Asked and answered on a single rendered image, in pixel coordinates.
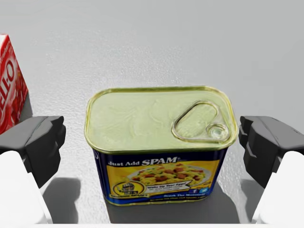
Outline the green and blue rectangular can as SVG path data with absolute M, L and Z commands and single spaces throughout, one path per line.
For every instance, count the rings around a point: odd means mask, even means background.
M 112 88 L 88 101 L 84 135 L 107 202 L 182 203 L 213 192 L 238 125 L 212 87 Z

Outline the red and white carton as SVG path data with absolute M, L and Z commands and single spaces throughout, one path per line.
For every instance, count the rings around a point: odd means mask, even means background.
M 0 34 L 0 134 L 18 124 L 28 88 L 7 34 Z

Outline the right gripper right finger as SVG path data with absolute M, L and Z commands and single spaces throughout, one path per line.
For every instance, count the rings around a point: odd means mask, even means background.
M 253 224 L 304 224 L 304 134 L 269 116 L 241 116 L 247 173 L 264 189 Z

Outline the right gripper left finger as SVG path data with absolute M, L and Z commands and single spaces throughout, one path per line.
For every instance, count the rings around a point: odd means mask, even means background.
M 58 171 L 63 116 L 36 116 L 0 135 L 0 224 L 51 224 L 43 187 Z

